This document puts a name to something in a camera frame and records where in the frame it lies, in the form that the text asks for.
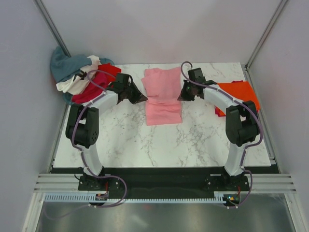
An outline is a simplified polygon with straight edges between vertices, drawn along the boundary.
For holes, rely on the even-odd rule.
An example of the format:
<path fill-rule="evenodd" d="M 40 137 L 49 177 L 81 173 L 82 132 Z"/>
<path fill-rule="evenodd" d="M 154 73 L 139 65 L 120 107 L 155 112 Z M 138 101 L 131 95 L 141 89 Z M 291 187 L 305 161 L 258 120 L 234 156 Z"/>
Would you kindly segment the right aluminium table rail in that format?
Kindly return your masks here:
<path fill-rule="evenodd" d="M 253 90 L 256 93 L 256 96 L 258 96 L 257 90 L 254 87 L 253 80 L 252 80 L 252 78 L 250 76 L 248 68 L 245 65 L 242 65 L 241 67 L 242 67 L 245 79 L 252 86 Z M 258 116 L 259 116 L 259 120 L 261 122 L 261 125 L 263 127 L 263 131 L 264 131 L 264 133 L 263 133 L 263 140 L 264 140 L 264 144 L 265 144 L 266 149 L 267 149 L 267 153 L 268 153 L 268 157 L 269 157 L 270 163 L 271 163 L 271 165 L 275 165 L 275 164 L 278 165 L 278 161 L 277 161 L 277 158 L 276 158 L 275 150 L 274 150 L 274 147 L 272 145 L 272 140 L 271 140 L 270 135 L 269 135 L 268 127 L 267 127 L 267 124 L 266 124 L 265 117 L 264 117 L 262 109 L 259 110 Z"/>

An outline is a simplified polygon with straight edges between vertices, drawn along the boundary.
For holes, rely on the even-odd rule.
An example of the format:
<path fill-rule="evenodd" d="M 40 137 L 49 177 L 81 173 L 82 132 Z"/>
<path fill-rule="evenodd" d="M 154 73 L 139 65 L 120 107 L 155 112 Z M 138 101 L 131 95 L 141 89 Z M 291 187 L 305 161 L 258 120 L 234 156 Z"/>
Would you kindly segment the left aluminium table rail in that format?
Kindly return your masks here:
<path fill-rule="evenodd" d="M 49 162 L 48 162 L 48 166 L 46 168 L 47 173 L 49 173 L 51 171 L 52 167 L 53 167 L 54 159 L 55 159 L 55 156 L 56 156 L 56 151 L 57 151 L 58 144 L 59 144 L 61 134 L 62 134 L 63 124 L 65 122 L 65 118 L 66 118 L 66 115 L 67 115 L 67 110 L 68 110 L 68 105 L 65 104 L 64 107 L 63 107 L 63 112 L 61 114 L 59 125 L 57 127 L 55 140 L 52 144 L 51 153 L 49 155 Z"/>

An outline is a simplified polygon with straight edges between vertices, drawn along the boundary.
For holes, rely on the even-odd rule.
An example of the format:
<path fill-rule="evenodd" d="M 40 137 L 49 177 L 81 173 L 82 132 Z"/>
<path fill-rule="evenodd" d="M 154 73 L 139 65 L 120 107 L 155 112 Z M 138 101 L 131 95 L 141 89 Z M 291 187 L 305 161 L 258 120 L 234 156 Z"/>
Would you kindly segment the folded orange t-shirt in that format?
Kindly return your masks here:
<path fill-rule="evenodd" d="M 234 98 L 240 99 L 244 102 L 253 101 L 256 110 L 260 111 L 260 104 L 255 91 L 247 81 L 233 81 L 231 83 L 218 83 L 218 86 L 233 96 Z"/>

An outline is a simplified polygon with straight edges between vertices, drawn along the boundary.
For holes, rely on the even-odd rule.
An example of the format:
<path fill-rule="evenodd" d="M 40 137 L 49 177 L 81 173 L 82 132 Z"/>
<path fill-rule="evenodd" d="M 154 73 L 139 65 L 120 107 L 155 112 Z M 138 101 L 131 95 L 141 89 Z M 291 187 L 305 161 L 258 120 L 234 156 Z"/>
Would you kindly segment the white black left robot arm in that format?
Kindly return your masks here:
<path fill-rule="evenodd" d="M 80 152 L 83 175 L 79 178 L 78 190 L 103 190 L 108 182 L 104 177 L 104 167 L 99 160 L 96 142 L 99 137 L 99 116 L 108 109 L 127 99 L 131 104 L 147 100 L 129 74 L 118 73 L 107 87 L 92 82 L 102 90 L 97 97 L 85 105 L 70 107 L 65 135 L 72 146 Z"/>

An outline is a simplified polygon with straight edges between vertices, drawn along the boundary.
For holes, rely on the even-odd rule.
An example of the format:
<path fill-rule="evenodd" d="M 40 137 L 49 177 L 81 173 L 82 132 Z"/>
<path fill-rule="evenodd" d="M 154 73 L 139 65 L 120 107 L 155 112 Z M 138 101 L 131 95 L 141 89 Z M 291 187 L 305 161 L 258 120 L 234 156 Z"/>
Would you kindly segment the white t-shirt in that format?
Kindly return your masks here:
<path fill-rule="evenodd" d="M 101 64 L 99 62 L 99 60 L 93 60 L 93 58 L 91 58 L 92 61 L 94 61 L 94 64 L 90 65 L 90 66 L 85 66 L 82 67 L 82 71 L 87 71 L 87 74 L 90 71 L 96 70 L 98 68 L 98 66 Z M 88 77 L 85 76 L 84 79 L 82 79 L 81 77 L 75 76 L 76 78 L 73 79 L 73 77 L 65 82 L 60 82 L 56 84 L 57 90 L 61 91 L 63 93 L 70 93 L 72 95 L 77 95 L 77 94 L 81 94 L 85 88 L 88 86 L 88 84 L 90 83 L 89 78 L 93 79 L 94 76 L 94 72 L 89 74 Z"/>

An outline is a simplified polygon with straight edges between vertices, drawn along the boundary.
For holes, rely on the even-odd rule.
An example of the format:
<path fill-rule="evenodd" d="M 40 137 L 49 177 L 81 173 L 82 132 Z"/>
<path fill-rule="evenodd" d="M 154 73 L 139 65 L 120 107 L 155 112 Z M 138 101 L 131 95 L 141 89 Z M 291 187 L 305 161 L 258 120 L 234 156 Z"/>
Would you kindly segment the teal blue t-shirt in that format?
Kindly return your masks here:
<path fill-rule="evenodd" d="M 75 55 L 73 57 L 67 56 L 62 48 L 58 46 L 52 54 L 50 69 L 52 76 L 56 83 L 65 82 L 75 76 L 85 78 L 87 71 L 82 71 L 82 67 L 90 66 L 94 64 L 93 60 L 99 60 L 101 64 L 110 63 L 114 65 L 114 62 L 108 58 L 99 58 L 97 56 L 85 56 Z"/>

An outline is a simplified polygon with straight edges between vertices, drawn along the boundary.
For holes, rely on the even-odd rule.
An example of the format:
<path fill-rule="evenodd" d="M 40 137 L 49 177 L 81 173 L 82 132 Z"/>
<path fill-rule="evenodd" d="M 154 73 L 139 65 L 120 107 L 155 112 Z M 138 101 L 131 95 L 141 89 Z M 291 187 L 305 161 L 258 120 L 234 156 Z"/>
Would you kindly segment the left aluminium frame post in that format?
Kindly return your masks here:
<path fill-rule="evenodd" d="M 65 42 L 63 38 L 61 37 L 50 13 L 48 12 L 44 2 L 42 0 L 34 0 L 35 5 L 37 6 L 41 16 L 43 17 L 44 21 L 48 25 L 49 30 L 51 31 L 54 39 L 56 40 L 58 46 L 63 50 L 65 55 L 71 56 L 67 46 L 65 45 Z"/>

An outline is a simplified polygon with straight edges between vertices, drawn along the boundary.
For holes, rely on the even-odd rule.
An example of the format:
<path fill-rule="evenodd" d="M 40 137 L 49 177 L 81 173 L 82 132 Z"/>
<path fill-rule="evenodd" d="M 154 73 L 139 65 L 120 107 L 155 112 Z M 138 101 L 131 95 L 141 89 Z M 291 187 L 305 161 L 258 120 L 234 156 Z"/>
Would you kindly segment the right aluminium frame post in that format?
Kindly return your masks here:
<path fill-rule="evenodd" d="M 281 14 L 283 13 L 284 9 L 288 5 L 290 1 L 289 0 L 281 0 L 276 7 L 276 10 L 274 11 L 270 21 L 268 22 L 264 32 L 262 33 L 262 36 L 260 37 L 257 45 L 255 46 L 252 54 L 249 57 L 249 60 L 246 62 L 246 64 L 242 65 L 245 71 L 248 71 L 250 67 L 252 66 L 253 62 L 255 61 L 258 53 L 262 49 L 264 43 L 268 39 L 269 35 L 271 34 L 273 28 L 275 27 L 277 21 L 279 20 Z"/>

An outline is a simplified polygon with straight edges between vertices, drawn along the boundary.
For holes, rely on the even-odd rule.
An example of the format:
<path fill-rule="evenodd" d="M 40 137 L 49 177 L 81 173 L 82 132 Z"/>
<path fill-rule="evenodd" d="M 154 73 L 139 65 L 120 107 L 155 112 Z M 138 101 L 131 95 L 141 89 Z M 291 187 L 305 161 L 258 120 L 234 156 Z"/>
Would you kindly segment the pink t-shirt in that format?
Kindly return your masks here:
<path fill-rule="evenodd" d="M 145 104 L 146 125 L 156 126 L 182 123 L 180 67 L 164 70 L 144 70 L 141 79 L 148 100 Z"/>

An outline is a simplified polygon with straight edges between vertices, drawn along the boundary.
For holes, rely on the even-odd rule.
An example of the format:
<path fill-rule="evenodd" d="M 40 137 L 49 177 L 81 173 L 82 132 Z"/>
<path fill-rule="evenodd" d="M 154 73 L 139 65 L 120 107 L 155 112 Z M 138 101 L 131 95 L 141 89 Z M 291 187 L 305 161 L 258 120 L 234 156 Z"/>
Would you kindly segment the red t-shirt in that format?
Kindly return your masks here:
<path fill-rule="evenodd" d="M 98 70 L 104 71 L 104 72 L 109 73 L 113 76 L 116 76 L 118 73 L 121 73 L 121 71 L 122 71 L 120 68 L 117 68 L 110 63 L 99 65 Z"/>

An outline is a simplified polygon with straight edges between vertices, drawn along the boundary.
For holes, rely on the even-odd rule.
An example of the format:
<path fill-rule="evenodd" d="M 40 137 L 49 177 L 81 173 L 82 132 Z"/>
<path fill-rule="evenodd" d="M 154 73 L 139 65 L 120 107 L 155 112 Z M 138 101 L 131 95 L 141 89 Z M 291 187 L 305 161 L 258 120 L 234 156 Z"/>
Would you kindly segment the crimson t-shirt in pile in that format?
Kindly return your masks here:
<path fill-rule="evenodd" d="M 108 85 L 114 80 L 115 76 L 99 72 L 95 74 L 95 77 L 92 79 L 96 85 L 89 83 L 81 94 L 73 95 L 71 101 L 73 103 L 82 104 L 93 100 L 103 92 L 102 88 L 107 90 Z"/>

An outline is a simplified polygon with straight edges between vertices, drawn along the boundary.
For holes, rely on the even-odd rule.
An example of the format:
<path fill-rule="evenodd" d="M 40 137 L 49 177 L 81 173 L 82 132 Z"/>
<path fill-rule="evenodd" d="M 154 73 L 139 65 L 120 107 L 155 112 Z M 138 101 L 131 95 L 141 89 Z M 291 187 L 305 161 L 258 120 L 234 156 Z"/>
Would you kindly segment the aluminium table rail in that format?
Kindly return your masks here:
<path fill-rule="evenodd" d="M 252 86 L 253 90 L 256 93 L 256 96 L 258 96 L 257 90 L 254 87 L 253 80 L 252 80 L 252 78 L 250 76 L 248 68 L 245 65 L 242 65 L 241 67 L 242 67 L 245 79 Z M 274 147 L 272 145 L 272 140 L 271 140 L 270 135 L 269 135 L 268 127 L 267 127 L 267 124 L 266 124 L 265 117 L 264 117 L 262 109 L 259 110 L 258 116 L 259 116 L 259 120 L 261 122 L 261 125 L 263 127 L 263 131 L 264 131 L 264 133 L 263 133 L 263 140 L 264 140 L 264 144 L 265 144 L 266 149 L 267 149 L 267 153 L 268 153 L 268 157 L 269 157 L 270 163 L 271 163 L 271 165 L 275 165 L 275 164 L 278 165 L 278 161 L 277 161 L 277 158 L 276 158 L 275 150 L 274 150 Z"/>
<path fill-rule="evenodd" d="M 47 173 L 49 173 L 51 171 L 52 167 L 53 167 L 54 159 L 55 159 L 55 156 L 56 156 L 56 151 L 57 151 L 58 144 L 59 144 L 61 134 L 62 134 L 63 124 L 65 122 L 65 118 L 66 118 L 66 115 L 67 115 L 67 110 L 68 110 L 68 105 L 65 104 L 64 107 L 63 107 L 63 112 L 61 114 L 59 125 L 57 127 L 55 140 L 52 144 L 51 153 L 49 155 L 49 162 L 48 162 L 48 166 L 46 168 Z"/>

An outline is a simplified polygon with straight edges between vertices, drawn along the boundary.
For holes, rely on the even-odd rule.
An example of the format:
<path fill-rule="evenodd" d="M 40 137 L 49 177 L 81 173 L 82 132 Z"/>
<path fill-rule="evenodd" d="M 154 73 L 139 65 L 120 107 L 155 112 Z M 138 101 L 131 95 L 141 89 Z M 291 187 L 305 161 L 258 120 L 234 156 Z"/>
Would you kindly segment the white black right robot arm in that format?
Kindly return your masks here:
<path fill-rule="evenodd" d="M 247 170 L 244 162 L 248 149 L 259 145 L 263 139 L 255 103 L 233 97 L 216 82 L 207 81 L 200 68 L 188 70 L 187 75 L 183 70 L 181 73 L 185 80 L 178 100 L 189 102 L 198 96 L 225 114 L 225 133 L 230 147 L 224 171 L 218 180 L 224 189 L 233 190 L 245 181 Z"/>

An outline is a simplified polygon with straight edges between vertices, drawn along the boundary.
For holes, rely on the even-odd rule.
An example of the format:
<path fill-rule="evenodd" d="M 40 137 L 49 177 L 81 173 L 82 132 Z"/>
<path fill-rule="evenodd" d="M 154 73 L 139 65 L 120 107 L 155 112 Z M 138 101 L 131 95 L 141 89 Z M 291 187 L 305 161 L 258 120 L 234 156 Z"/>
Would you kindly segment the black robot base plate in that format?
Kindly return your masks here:
<path fill-rule="evenodd" d="M 233 189 L 225 189 L 218 177 L 223 167 L 202 168 L 104 168 L 107 184 L 103 190 L 114 197 L 212 197 L 215 192 L 252 191 L 253 174 L 279 174 L 276 165 L 251 167 L 245 181 Z M 81 168 L 52 168 L 52 174 L 73 174 L 78 179 Z"/>

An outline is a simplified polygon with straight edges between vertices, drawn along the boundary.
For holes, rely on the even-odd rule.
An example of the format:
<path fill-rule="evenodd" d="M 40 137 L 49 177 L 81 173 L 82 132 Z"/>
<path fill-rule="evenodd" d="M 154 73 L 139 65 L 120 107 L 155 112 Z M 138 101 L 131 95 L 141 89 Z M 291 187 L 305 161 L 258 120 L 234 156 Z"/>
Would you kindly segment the folded magenta t-shirt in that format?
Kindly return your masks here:
<path fill-rule="evenodd" d="M 231 83 L 218 83 L 219 87 L 223 89 L 228 94 L 232 95 L 233 97 L 237 97 L 239 88 L 241 87 L 241 84 L 243 81 L 233 81 Z M 225 114 L 216 106 L 215 107 L 215 114 L 218 117 L 223 117 Z"/>

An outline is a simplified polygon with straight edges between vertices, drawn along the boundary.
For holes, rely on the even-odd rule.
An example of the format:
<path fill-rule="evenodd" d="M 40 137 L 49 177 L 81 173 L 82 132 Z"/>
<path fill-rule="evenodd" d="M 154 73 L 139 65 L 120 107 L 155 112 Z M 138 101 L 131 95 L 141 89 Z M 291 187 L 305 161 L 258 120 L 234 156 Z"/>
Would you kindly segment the aluminium frame post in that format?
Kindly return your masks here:
<path fill-rule="evenodd" d="M 50 13 L 48 12 L 44 2 L 42 0 L 34 0 L 35 5 L 37 6 L 41 16 L 43 17 L 44 21 L 48 25 L 49 30 L 51 31 L 54 39 L 56 40 L 58 46 L 63 50 L 65 55 L 71 56 L 67 46 L 65 45 L 65 42 L 63 38 L 61 37 Z"/>
<path fill-rule="evenodd" d="M 258 53 L 262 49 L 264 43 L 268 39 L 269 35 L 271 34 L 273 28 L 275 27 L 277 21 L 279 20 L 281 14 L 283 13 L 284 9 L 288 5 L 290 1 L 289 0 L 281 0 L 276 7 L 276 10 L 274 11 L 270 21 L 268 22 L 264 32 L 262 33 L 262 36 L 260 37 L 257 45 L 255 46 L 252 54 L 249 57 L 249 60 L 246 62 L 246 64 L 242 65 L 245 71 L 248 71 L 250 67 L 252 66 L 253 62 L 255 61 Z"/>

